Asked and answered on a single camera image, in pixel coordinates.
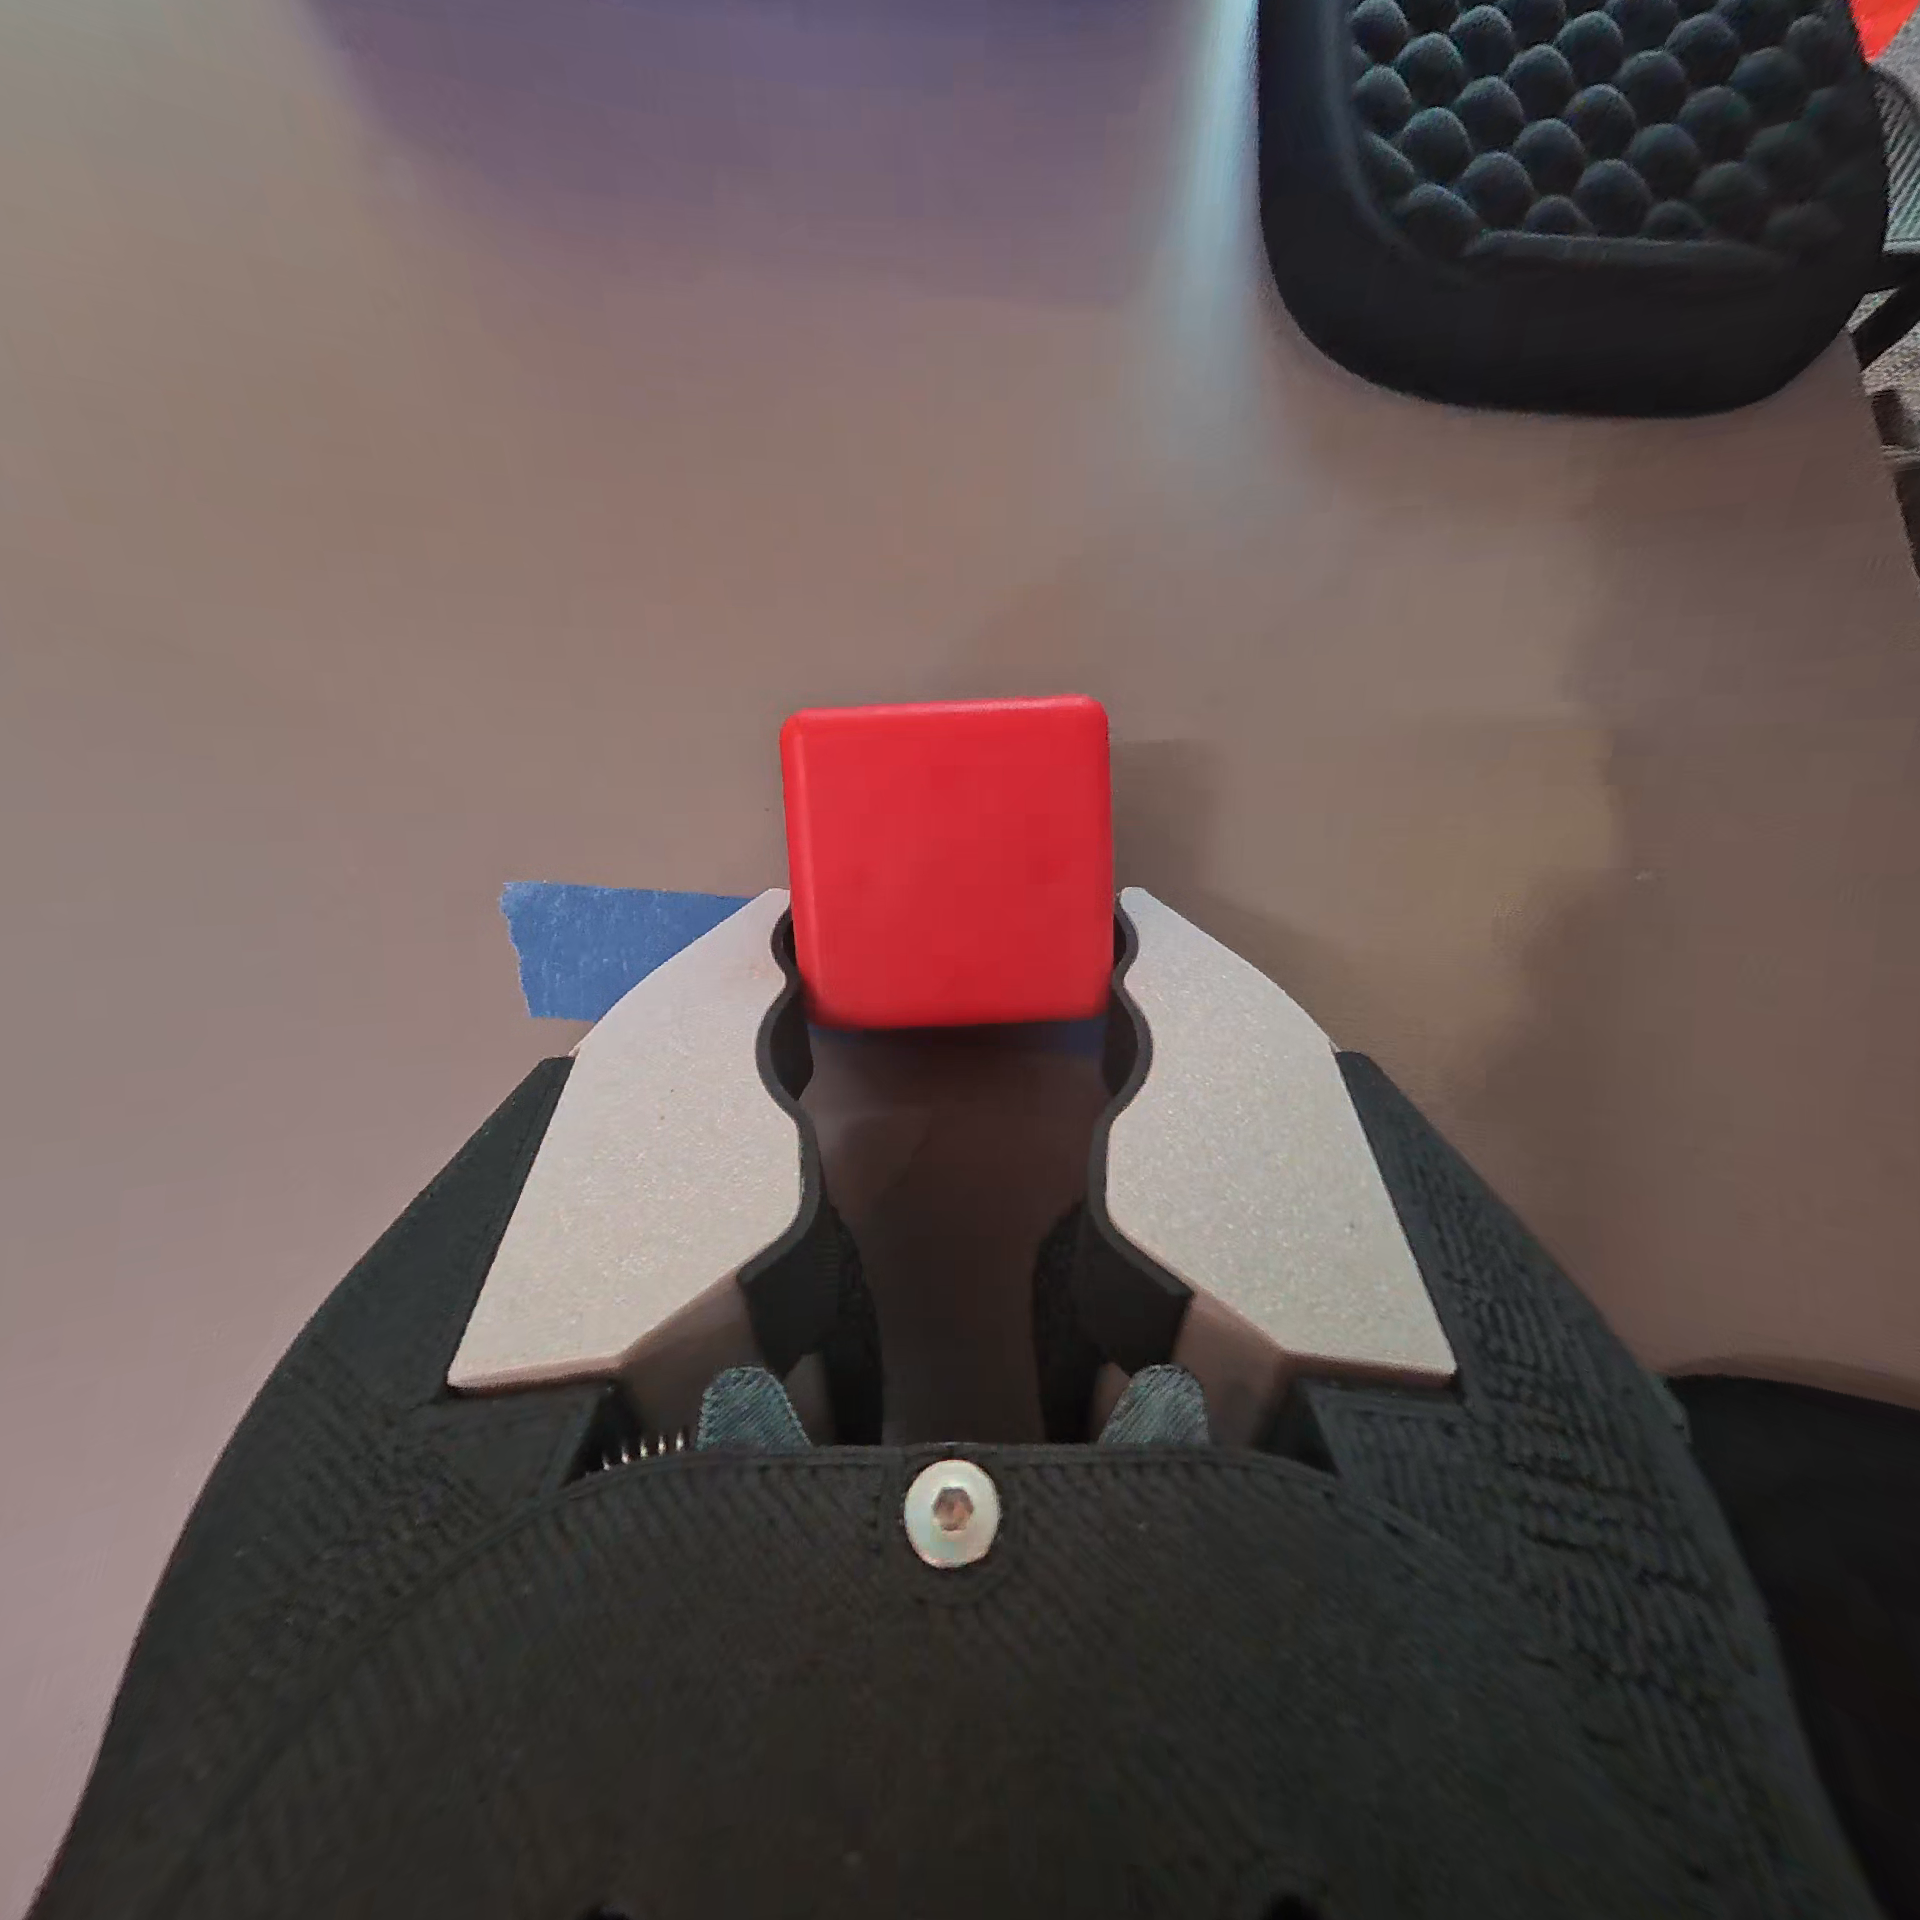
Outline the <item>red foam cube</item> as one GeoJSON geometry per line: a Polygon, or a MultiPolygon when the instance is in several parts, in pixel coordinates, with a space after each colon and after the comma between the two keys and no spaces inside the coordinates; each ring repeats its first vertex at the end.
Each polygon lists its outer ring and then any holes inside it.
{"type": "Polygon", "coordinates": [[[1088,695],[802,707],[780,731],[816,1024],[1070,1024],[1115,965],[1110,719],[1088,695]]]}

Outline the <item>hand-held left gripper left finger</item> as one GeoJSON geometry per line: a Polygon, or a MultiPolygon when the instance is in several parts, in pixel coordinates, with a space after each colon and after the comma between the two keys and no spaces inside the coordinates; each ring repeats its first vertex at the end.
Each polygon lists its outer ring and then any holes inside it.
{"type": "Polygon", "coordinates": [[[665,958],[570,1055],[450,1390],[619,1383],[694,1399],[819,1351],[819,1152],[765,1041],[794,991],[789,894],[665,958]]]}

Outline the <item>blue tape strip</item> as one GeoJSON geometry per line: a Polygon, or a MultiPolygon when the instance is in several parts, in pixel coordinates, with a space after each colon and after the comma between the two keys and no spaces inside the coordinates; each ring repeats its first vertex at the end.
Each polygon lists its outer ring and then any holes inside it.
{"type": "Polygon", "coordinates": [[[747,895],[568,879],[509,879],[499,894],[525,1014],[585,1024],[747,904],[747,895]]]}

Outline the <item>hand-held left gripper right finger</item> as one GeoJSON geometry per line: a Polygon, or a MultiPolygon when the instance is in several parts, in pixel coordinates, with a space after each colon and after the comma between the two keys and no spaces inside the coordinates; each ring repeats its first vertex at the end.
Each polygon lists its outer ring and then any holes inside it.
{"type": "Polygon", "coordinates": [[[1205,1390],[1448,1384],[1456,1357],[1308,1010],[1152,894],[1117,895],[1094,1127],[1094,1345],[1205,1390]]]}

